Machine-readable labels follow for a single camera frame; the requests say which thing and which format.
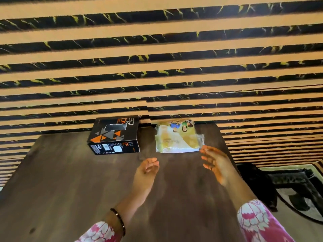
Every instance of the plastic package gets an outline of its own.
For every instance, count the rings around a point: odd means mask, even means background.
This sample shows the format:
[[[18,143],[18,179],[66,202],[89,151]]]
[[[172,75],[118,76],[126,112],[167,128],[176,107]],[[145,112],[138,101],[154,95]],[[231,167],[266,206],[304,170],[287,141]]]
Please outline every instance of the plastic package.
[[[156,152],[195,152],[204,145],[204,135],[196,134],[194,122],[190,119],[161,121],[156,129]]]

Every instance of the floral sleeve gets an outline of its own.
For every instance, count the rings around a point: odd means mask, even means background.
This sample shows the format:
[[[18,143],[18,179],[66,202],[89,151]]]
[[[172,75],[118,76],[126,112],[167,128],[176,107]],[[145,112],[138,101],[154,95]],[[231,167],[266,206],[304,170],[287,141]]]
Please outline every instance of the floral sleeve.
[[[118,242],[118,240],[113,228],[106,222],[98,222],[75,242]]]
[[[238,221],[247,242],[293,242],[286,230],[258,199],[245,203]]]

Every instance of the person's left hand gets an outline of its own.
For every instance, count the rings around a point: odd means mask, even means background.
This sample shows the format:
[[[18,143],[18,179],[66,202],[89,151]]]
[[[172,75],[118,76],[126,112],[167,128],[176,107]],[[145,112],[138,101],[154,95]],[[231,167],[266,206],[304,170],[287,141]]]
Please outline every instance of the person's left hand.
[[[157,158],[144,160],[136,170],[131,193],[138,197],[142,204],[151,191],[158,170],[159,161]]]

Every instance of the brown table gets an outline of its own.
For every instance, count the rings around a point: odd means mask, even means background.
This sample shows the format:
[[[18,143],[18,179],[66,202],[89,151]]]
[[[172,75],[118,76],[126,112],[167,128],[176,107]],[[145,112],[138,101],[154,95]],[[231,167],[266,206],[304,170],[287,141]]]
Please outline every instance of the brown table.
[[[205,143],[229,154],[216,125],[197,125]],[[89,132],[41,136],[0,192],[0,238],[73,242],[129,191],[135,169],[157,157],[160,170],[123,241],[243,241],[224,188],[200,154],[155,152],[155,130],[140,128],[140,153],[95,156]]]

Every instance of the transparent plastic wrapper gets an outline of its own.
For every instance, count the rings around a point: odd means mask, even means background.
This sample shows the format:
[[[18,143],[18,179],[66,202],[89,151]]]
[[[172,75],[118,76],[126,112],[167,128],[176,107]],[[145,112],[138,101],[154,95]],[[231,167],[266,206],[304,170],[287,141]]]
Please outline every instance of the transparent plastic wrapper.
[[[204,135],[196,134],[194,122],[190,119],[161,121],[156,130],[156,152],[195,152],[204,145]]]

